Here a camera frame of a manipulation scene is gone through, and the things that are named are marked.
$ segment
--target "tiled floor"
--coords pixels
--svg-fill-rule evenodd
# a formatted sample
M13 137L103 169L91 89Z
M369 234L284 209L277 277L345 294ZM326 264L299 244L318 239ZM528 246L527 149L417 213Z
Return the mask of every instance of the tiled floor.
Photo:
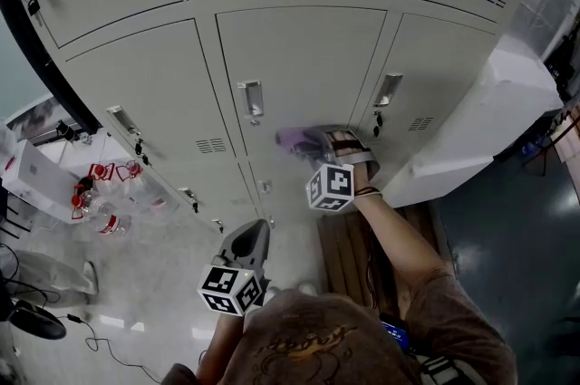
M545 177L541 159L521 162L494 162L436 208L459 280L516 353L520 383L580 383L578 196L553 150Z
M44 216L34 217L34 222L35 227L50 226ZM101 288L98 300L53 313L89 317L97 335L112 340L118 358L143 364L161 379L174 362L195 370L209 344L217 315L201 302L196 287L201 268L210 262L222 238L184 212L175 226L138 226L123 239L81 226L58 225L5 241L77 268L85 259L92 261ZM323 267L314 220L272 230L265 266L272 284L286 288L311 280L323 288ZM87 326L63 321L68 334L56 342L11 327L29 384L153 383L142 371L117 364L106 344L98 352L90 351L84 343L91 334Z

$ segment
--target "water bottle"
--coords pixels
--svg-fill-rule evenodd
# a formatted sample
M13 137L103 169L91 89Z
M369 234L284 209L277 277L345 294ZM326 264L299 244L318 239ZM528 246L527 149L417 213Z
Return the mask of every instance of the water bottle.
M117 167L124 186L124 195L130 197L139 209L138 219L150 223L168 223L179 204L155 180L147 176L136 161Z
M109 203L112 203L121 215L136 215L139 213L135 201L127 195L123 181L115 168L115 164L108 166L93 164L89 171L89 177L94 181L94 188Z
M89 225L105 236L124 235L129 227L128 218L121 219L115 215L115 206L109 203L96 190L87 190L80 196L72 197L72 205L82 211L83 219L89 221Z

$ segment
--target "black cable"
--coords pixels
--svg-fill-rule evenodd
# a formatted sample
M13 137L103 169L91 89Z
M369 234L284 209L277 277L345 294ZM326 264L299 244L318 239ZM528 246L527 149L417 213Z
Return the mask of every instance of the black cable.
M368 252L369 252L369 258L366 262L366 286L369 289L369 292L371 292L372 308L376 309L378 306L377 294L375 291L376 287L373 288L371 286L372 238L371 238L370 232L367 232L367 248L368 248Z
M92 337L87 337L84 339L84 342L86 343L86 345L89 347L89 349L91 351L97 352L99 350L99 342L107 342L107 346L109 347L109 353L111 354L111 357L114 360L116 360L121 366L136 367L138 369L141 369L143 372L145 372L145 374L147 374L147 377L149 377L155 383L161 383L160 381L155 380L153 378L153 376L147 372L147 369L145 369L144 366L141 366L140 364L128 364L126 362L118 360L115 357L115 355L112 353L111 340L109 340L108 338L97 338L97 334L95 333L94 329L92 328L92 326L88 322L85 322L80 317L73 316L72 314L67 314L65 316L58 317L57 319L64 319L64 318L68 319L71 322L83 323L83 324L87 325L89 327L89 329L91 329Z
M7 282L12 282L12 279L14 279L16 277L16 275L18 274L18 269L20 268L20 260L18 259L18 256L16 256L15 251L7 244L0 244L0 248L6 248L8 251L10 251L10 253L12 253L14 255L14 259L16 260L16 269L14 270L14 273L10 276L10 278L7 279Z
M38 292L39 294L41 294L44 297L44 303L43 303L43 309L46 306L47 303L49 304L55 304L58 303L61 300L61 294L59 294L58 292L55 292L53 290L44 290L38 287L35 287L34 285L30 285L30 284L25 284L24 282L19 282L16 280L12 281L12 284L19 284L19 285L23 285L25 287L31 288L32 290L25 290L23 292L16 292L14 294L27 294L30 292ZM56 296L58 296L58 298L54 301L49 302L48 301L48 296L46 296L46 294L55 294Z

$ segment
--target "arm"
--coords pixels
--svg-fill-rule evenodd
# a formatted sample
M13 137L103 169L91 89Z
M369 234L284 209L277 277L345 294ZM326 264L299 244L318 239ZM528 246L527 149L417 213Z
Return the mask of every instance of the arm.
M354 168L354 189L369 187L366 164ZM411 287L446 266L429 243L379 195L357 197L354 204L372 227L385 254Z
M221 380L243 333L243 317L219 316L208 352L199 364L197 377L201 385L216 385Z

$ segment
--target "t-shirt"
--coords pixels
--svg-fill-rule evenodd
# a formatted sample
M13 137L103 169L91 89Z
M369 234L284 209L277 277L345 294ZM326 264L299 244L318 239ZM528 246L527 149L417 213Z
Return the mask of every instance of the t-shirt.
M452 276L430 274L413 293L405 321L419 354L462 360L488 385L517 382L513 353ZM366 308L284 291L248 321L221 383L421 384L420 367ZM162 384L198 381L175 364Z

